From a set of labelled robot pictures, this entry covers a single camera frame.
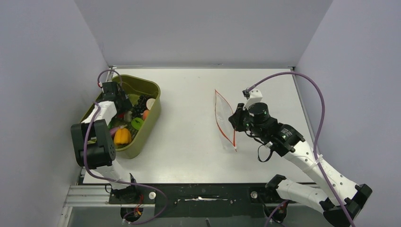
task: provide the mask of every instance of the cable tie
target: cable tie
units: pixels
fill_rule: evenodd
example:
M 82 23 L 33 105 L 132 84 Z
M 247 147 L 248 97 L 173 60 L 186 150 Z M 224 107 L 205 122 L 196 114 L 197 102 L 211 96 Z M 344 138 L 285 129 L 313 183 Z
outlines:
M 323 160 L 323 155 L 319 154 L 319 157 L 312 163 L 312 165 L 308 166 L 307 168 L 303 169 L 302 171 L 304 173 L 307 173 L 311 171 L 313 168 L 317 166 L 318 163 L 320 163 Z

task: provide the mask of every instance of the wire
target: wire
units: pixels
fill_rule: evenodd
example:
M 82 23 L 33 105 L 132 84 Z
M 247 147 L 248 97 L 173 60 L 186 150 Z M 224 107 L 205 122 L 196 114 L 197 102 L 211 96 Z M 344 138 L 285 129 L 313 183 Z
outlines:
M 105 185 L 105 191 L 107 192 L 107 193 L 109 193 L 109 194 L 111 194 L 111 192 L 108 192 L 108 190 L 107 190 L 107 184 Z
M 265 212 L 265 214 L 266 215 L 270 215 L 271 214 L 271 212 L 269 211 L 269 209 L 266 207 L 266 205 L 264 204 L 264 201 L 262 200 L 262 198 L 260 197 L 260 196 L 258 196 L 258 200 L 259 200 L 259 202 L 262 204 L 262 206 L 263 206 L 263 211 L 267 211 L 269 214 L 266 214 L 266 212 Z M 282 226 L 284 226 L 284 227 L 286 227 L 286 225 L 284 225 L 283 224 L 283 221 L 277 221 L 276 219 L 274 219 L 274 217 L 272 216 L 271 217 L 271 219 L 274 221 L 274 222 L 276 222 L 277 224 L 281 224 Z
M 303 77 L 303 78 L 307 79 L 307 80 L 314 86 L 314 88 L 316 89 L 317 93 L 319 94 L 320 102 L 321 102 L 321 104 L 322 104 L 322 115 L 321 115 L 321 117 L 320 117 L 319 127 L 317 128 L 316 137 L 315 137 L 315 140 L 314 140 L 314 148 L 313 148 L 314 158 L 315 158 L 315 159 L 318 159 L 318 154 L 317 154 L 317 141 L 318 141 L 318 139 L 319 139 L 320 132 L 322 131 L 322 126 L 323 126 L 323 121 L 324 121 L 324 115 L 325 115 L 325 112 L 326 112 L 326 106 L 325 106 L 325 104 L 324 104 L 324 98 L 323 98 L 322 91 L 320 90 L 320 88 L 317 86 L 317 84 L 316 84 L 311 78 L 309 78 L 307 75 L 305 75 L 305 74 L 303 74 L 303 73 L 299 73 L 299 72 L 279 72 L 279 73 L 273 74 L 273 75 L 271 75 L 271 76 L 268 76 L 268 77 L 262 79 L 261 81 L 257 82 L 256 84 L 254 84 L 254 85 L 252 85 L 251 87 L 249 87 L 248 89 L 246 89 L 246 91 L 249 92 L 249 91 L 251 91 L 252 89 L 254 89 L 256 86 L 258 86 L 259 84 L 261 84 L 261 83 L 267 81 L 268 79 L 271 79 L 271 78 L 276 77 L 276 76 L 281 76 L 281 75 L 296 75 L 296 76 Z M 347 209 L 345 208 L 344 204 L 342 203 L 342 201 L 341 201 L 339 195 L 337 194 L 336 190 L 335 190 L 334 187 L 331 185 L 331 182 L 330 182 L 330 180 L 329 180 L 329 178 L 328 178 L 326 172 L 324 171 L 324 169 L 323 169 L 323 167 L 322 167 L 322 164 L 319 162 L 317 165 L 318 165 L 320 171 L 322 172 L 322 175 L 323 175 L 324 179 L 326 180 L 326 183 L 327 183 L 328 186 L 330 187 L 330 190 L 333 192 L 333 194 L 334 194 L 334 196 L 336 197 L 338 203 L 340 204 L 342 211 L 344 212 L 345 216 L 346 216 L 347 219 L 348 219 L 348 222 L 351 224 L 352 227 L 355 227 L 354 221 L 352 220 L 352 218 L 351 218 L 351 216 L 349 215 Z
M 139 195 L 139 204 L 138 204 L 138 206 L 135 208 L 135 212 L 138 212 L 139 211 L 139 207 L 142 205 L 142 203 L 143 203 L 143 195 L 141 194 L 141 195 Z
M 149 185 L 145 185 L 145 184 L 131 183 L 131 182 L 125 182 L 125 181 L 120 181 L 120 180 L 117 180 L 117 181 L 116 181 L 116 180 L 113 180 L 113 179 L 111 179 L 111 178 L 97 176 L 97 175 L 93 174 L 93 173 L 90 171 L 89 167 L 88 167 L 88 164 L 87 164 L 87 142 L 88 142 L 88 138 L 89 138 L 89 132 L 90 132 L 90 129 L 91 129 L 91 127 L 92 127 L 93 121 L 95 120 L 97 114 L 98 114 L 99 111 L 100 111 L 100 106 L 99 106 L 99 104 L 98 104 L 97 102 L 95 102 L 95 105 L 97 106 L 97 110 L 96 110 L 95 114 L 92 116 L 92 119 L 91 119 L 90 122 L 89 122 L 89 126 L 88 126 L 87 132 L 86 132 L 86 134 L 85 134 L 85 140 L 84 140 L 84 166 L 85 166 L 85 169 L 86 169 L 87 173 L 88 173 L 90 176 L 92 176 L 92 177 L 94 177 L 94 178 L 97 178 L 97 179 L 100 179 L 100 180 L 106 180 L 106 181 L 111 181 L 111 182 L 116 182 L 116 183 L 129 184 L 129 185 L 133 185 L 133 186 L 139 186 L 139 187 L 144 187 L 144 188 L 150 188 L 150 189 L 155 190 L 155 191 L 159 192 L 160 194 L 162 194 L 162 195 L 166 198 L 166 204 L 165 204 L 164 207 L 161 209 L 161 211 L 159 211 L 156 215 L 154 215 L 153 217 L 149 218 L 148 220 L 141 221 L 141 222 L 133 222 L 133 223 L 131 223 L 131 224 L 133 224 L 133 225 L 139 225 L 139 224 L 147 223 L 147 222 L 149 222 L 149 221 L 151 221 L 151 220 L 157 218 L 158 216 L 160 216 L 160 214 L 162 214 L 162 213 L 166 210 L 167 205 L 168 205 L 168 198 L 167 198 L 166 194 L 164 194 L 164 192 L 162 192 L 162 191 L 161 191 L 160 189 L 158 189 L 158 188 L 155 188 L 155 187 L 152 187 L 152 186 L 149 186 Z M 130 215 L 130 214 L 131 214 L 131 212 L 125 214 L 124 217 L 123 217 L 123 219 L 125 219 L 125 218 L 126 218 L 128 215 Z
M 121 75 L 120 75 L 117 71 L 115 71 L 115 70 L 108 69 L 108 70 L 103 70 L 103 71 L 99 74 L 99 76 L 97 76 L 97 85 L 98 85 L 100 88 L 102 88 L 102 87 L 100 86 L 100 76 L 101 76 L 103 73 L 105 73 L 105 72 L 115 72 L 115 73 L 118 75 L 118 77 L 120 78 L 120 86 L 122 86 L 122 78 L 121 78 Z
M 267 159 L 264 160 L 264 161 L 262 161 L 262 160 L 261 160 L 261 157 L 259 156 L 259 149 L 260 149 L 262 146 L 264 146 L 264 144 L 260 145 L 259 148 L 258 148 L 258 160 L 259 160 L 260 162 L 267 162 L 267 161 L 270 160 L 271 156 L 273 155 L 273 151 L 270 150 L 270 154 L 269 154 L 269 156 L 267 157 Z
M 265 227 L 269 224 L 270 219 L 273 217 L 273 214 L 274 214 L 283 204 L 285 204 L 286 202 L 288 202 L 288 200 L 284 200 L 284 201 L 281 202 L 278 206 L 276 206 L 276 208 L 274 208 L 274 210 L 271 212 L 271 214 L 270 214 L 269 217 L 267 218 L 266 222 L 264 223 L 264 226 L 265 226 Z
M 266 145 L 266 143 L 263 143 L 262 141 L 258 140 L 258 139 L 257 139 L 257 138 L 258 138 L 257 136 L 253 136 L 253 135 L 252 135 L 252 132 L 251 132 L 250 134 L 248 134 L 248 133 L 245 132 L 245 135 L 247 135 L 248 137 L 254 139 L 256 142 L 258 142 L 258 143 L 260 143 L 260 144 Z

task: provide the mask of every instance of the white wall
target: white wall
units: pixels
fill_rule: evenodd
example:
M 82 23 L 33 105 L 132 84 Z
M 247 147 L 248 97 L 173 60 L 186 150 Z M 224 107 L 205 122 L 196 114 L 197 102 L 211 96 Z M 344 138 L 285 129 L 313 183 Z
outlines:
M 105 68 L 73 0 L 1 1 L 1 226 L 56 226 L 78 176 L 70 126 Z
M 373 189 L 357 226 L 400 226 L 401 1 L 334 0 L 296 71 L 322 89 L 327 111 L 320 151 Z M 298 78 L 316 131 L 320 102 Z
M 75 0 L 109 65 L 295 66 L 332 0 Z

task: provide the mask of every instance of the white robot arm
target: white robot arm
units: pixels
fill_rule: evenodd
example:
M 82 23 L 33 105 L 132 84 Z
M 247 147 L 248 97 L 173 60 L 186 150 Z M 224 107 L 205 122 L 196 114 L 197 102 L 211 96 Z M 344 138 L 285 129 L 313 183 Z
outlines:
M 297 130 L 290 125 L 279 123 L 270 116 L 267 105 L 260 102 L 262 94 L 259 90 L 253 89 L 244 95 L 248 99 L 247 102 L 238 104 L 236 112 L 229 117 L 234 129 L 250 131 L 251 134 L 248 136 L 294 163 L 320 187 L 309 187 L 295 183 L 285 176 L 276 175 L 266 184 L 267 190 L 282 199 L 296 201 L 321 212 L 335 227 L 350 226 L 318 163 L 322 165 L 352 219 L 362 210 L 372 189 L 344 177 L 325 161 L 322 155 L 315 159 L 312 148 Z

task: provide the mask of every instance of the orange toy fruit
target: orange toy fruit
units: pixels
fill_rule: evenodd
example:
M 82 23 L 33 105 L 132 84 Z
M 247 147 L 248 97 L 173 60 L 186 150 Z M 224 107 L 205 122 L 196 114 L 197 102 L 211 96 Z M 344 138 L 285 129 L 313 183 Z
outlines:
M 149 110 L 145 110 L 145 111 L 143 112 L 142 119 L 145 120 L 145 119 L 148 117 L 148 115 L 149 115 Z

